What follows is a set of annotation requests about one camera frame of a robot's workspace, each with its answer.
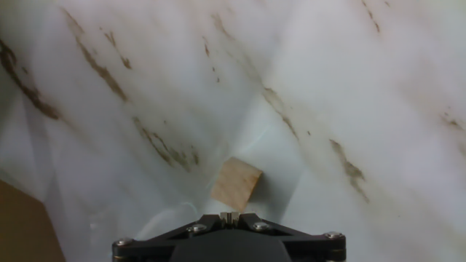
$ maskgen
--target light wood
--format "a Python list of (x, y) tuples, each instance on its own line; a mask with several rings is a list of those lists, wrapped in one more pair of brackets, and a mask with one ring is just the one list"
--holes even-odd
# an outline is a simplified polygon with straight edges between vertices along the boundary
[(221, 168), (210, 196), (242, 212), (261, 174), (261, 170), (233, 157)]
[(44, 205), (1, 180), (0, 261), (65, 262)]

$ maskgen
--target wrinkled plastic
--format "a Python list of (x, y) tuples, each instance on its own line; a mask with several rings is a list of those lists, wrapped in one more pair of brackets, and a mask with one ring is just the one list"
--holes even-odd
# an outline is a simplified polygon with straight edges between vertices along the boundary
[(463, 3), (0, 5), (0, 179), (67, 261), (230, 211), (231, 156), (264, 171), (246, 212), (348, 261), (465, 260)]

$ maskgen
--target wooden block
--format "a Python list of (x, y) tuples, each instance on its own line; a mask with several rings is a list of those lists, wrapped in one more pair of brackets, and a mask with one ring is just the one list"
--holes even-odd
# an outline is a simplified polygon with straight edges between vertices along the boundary
[(221, 168), (210, 196), (242, 212), (261, 174), (261, 170), (232, 157)]

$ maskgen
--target dirt mark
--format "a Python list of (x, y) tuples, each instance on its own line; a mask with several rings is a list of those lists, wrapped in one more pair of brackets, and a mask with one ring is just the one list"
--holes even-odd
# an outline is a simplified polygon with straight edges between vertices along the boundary
[[(35, 108), (41, 111), (41, 113), (43, 113), (45, 116), (54, 120), (58, 120), (60, 118), (60, 114), (58, 113), (57, 109), (48, 103), (43, 102), (40, 99), (41, 95), (39, 91), (35, 87), (27, 87), (21, 82), (20, 78), (15, 72), (15, 66), (17, 63), (16, 55), (1, 39), (0, 47), (0, 63), (9, 77), (20, 88), (21, 92), (23, 92), (23, 94), (32, 102)], [(25, 73), (27, 73), (27, 70), (24, 67), (22, 67), (22, 69), (25, 71)]]
[(205, 48), (205, 54), (207, 55), (207, 57), (210, 57), (210, 51), (209, 51), (209, 48), (207, 47), (207, 44), (204, 44), (204, 48)]
[(222, 32), (227, 37), (227, 39), (234, 41), (234, 37), (225, 30), (224, 22), (221, 20), (220, 15), (214, 14), (211, 15), (211, 17), (213, 18), (213, 24), (217, 28), (217, 30)]
[(358, 192), (361, 196), (363, 196), (364, 201), (366, 203), (369, 203), (369, 198), (366, 196), (366, 193), (363, 191), (363, 189), (359, 185), (359, 181), (366, 181), (364, 178), (363, 172), (357, 167), (355, 167), (353, 164), (351, 164), (348, 160), (346, 155), (344, 154), (343, 148), (341, 145), (334, 140), (331, 140), (331, 145), (332, 149), (335, 151), (335, 153), (338, 155), (338, 158), (340, 159), (341, 164), (343, 165), (344, 172), (347, 174), (349, 178), (349, 184)]
[(367, 4), (364, 2), (364, 0), (361, 0), (364, 7), (367, 9), (367, 13), (369, 14), (369, 17), (371, 18), (372, 22), (374, 23), (374, 25), (376, 26), (376, 29), (377, 29), (377, 32), (380, 33), (380, 27), (379, 27), (379, 24), (375, 21), (374, 19), (374, 15), (372, 14), (372, 12), (369, 10)]
[(123, 62), (123, 65), (125, 66), (125, 68), (133, 69), (133, 68), (131, 67), (131, 62), (130, 62), (129, 59), (124, 58), (124, 57), (122, 57), (121, 55), (120, 55), (120, 58), (122, 59), (122, 62)]
[(82, 54), (84, 55), (85, 60), (89, 63), (92, 69), (107, 83), (110, 87), (111, 91), (118, 95), (124, 102), (128, 100), (126, 94), (123, 92), (121, 87), (118, 85), (115, 78), (108, 72), (106, 67), (100, 66), (97, 64), (95, 59), (92, 57), (89, 51), (87, 51), (86, 47), (81, 43), (81, 36), (84, 33), (82, 27), (78, 24), (78, 22), (65, 10), (62, 9), (67, 17), (68, 27), (70, 28), (71, 32), (75, 36), (76, 43), (78, 44), (79, 48), (81, 49)]
[(269, 103), (269, 105), (273, 107), (275, 112), (277, 112), (282, 117), (282, 120), (288, 125), (288, 127), (290, 128), (295, 138), (299, 140), (298, 135), (296, 134), (296, 131), (293, 125), (291, 124), (290, 119), (285, 115), (285, 112), (284, 112), (285, 106), (284, 106), (282, 99), (271, 88), (264, 87), (264, 91), (265, 92), (263, 93), (263, 96), (265, 100)]
[(179, 152), (174, 148), (167, 146), (166, 142), (157, 133), (151, 132), (148, 130), (148, 128), (144, 127), (138, 117), (133, 117), (133, 122), (141, 136), (150, 142), (151, 146), (155, 149), (159, 156), (162, 157), (162, 159), (166, 161), (171, 167), (174, 167), (174, 160), (175, 162), (179, 163), (179, 165), (182, 166), (185, 171), (191, 172), (189, 162), (194, 162), (196, 165), (199, 164), (199, 157), (193, 146), (191, 147), (191, 154), (193, 157), (192, 159), (189, 159), (184, 151)]
[(110, 31), (110, 33), (104, 33), (105, 37), (108, 39), (108, 41), (110, 42), (110, 44), (112, 46), (114, 46), (116, 52), (118, 52), (118, 55), (120, 57), (120, 59), (122, 60), (123, 62), (123, 65), (125, 66), (125, 68), (128, 68), (128, 69), (133, 69), (131, 67), (131, 62), (128, 58), (125, 58), (121, 52), (118, 50), (118, 47), (117, 47), (117, 42), (115, 41), (115, 37), (114, 37), (114, 32), (113, 31)]
[(108, 87), (110, 87), (111, 91), (118, 95), (124, 102), (127, 102), (128, 97), (123, 92), (122, 88), (119, 86), (115, 78), (108, 72), (106, 67), (100, 66), (97, 64), (95, 59), (92, 55), (87, 51), (86, 47), (81, 43), (78, 37), (76, 37), (76, 43), (81, 48), (81, 52), (84, 55), (84, 58), (89, 63), (92, 69), (107, 83)]
[(117, 48), (117, 43), (115, 42), (115, 38), (114, 38), (114, 32), (110, 31), (110, 34), (105, 33), (105, 37), (108, 39), (108, 41), (110, 42), (112, 46)]

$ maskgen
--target metal screw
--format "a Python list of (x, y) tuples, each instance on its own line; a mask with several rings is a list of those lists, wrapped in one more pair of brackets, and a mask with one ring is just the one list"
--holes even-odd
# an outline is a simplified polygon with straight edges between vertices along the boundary
[(335, 232), (335, 231), (327, 232), (327, 233), (324, 234), (324, 236), (326, 236), (329, 239), (337, 239), (337, 238), (340, 238), (340, 237), (344, 237), (344, 235), (342, 233)]
[(255, 222), (254, 225), (253, 225), (253, 228), (254, 228), (254, 230), (256, 230), (257, 232), (260, 232), (260, 231), (264, 231), (264, 230), (269, 229), (270, 226), (269, 226), (268, 223), (264, 223), (264, 222)]
[(134, 239), (132, 239), (132, 238), (123, 237), (123, 238), (118, 239), (117, 241), (115, 241), (115, 245), (121, 247), (121, 246), (124, 246), (124, 245), (129, 245), (129, 244), (131, 244), (133, 241), (134, 241)]
[(205, 229), (207, 229), (206, 225), (195, 224), (195, 225), (192, 225), (192, 226), (188, 227), (186, 230), (188, 232), (192, 232), (192, 233), (199, 233), (201, 231), (204, 231)]

